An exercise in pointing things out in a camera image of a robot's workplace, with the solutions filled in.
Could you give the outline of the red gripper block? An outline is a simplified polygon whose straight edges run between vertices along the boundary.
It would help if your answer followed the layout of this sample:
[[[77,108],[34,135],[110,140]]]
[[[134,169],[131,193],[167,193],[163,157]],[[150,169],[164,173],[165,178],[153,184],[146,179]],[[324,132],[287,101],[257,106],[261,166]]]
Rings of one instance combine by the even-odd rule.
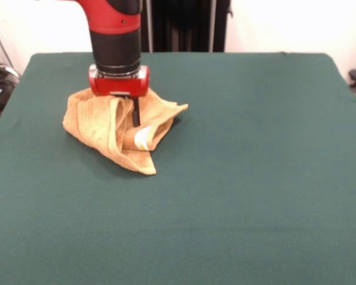
[[[115,77],[98,70],[95,64],[88,69],[88,80],[91,91],[96,96],[134,97],[132,122],[140,125],[139,98],[146,95],[150,83],[150,69],[141,65],[136,73]]]

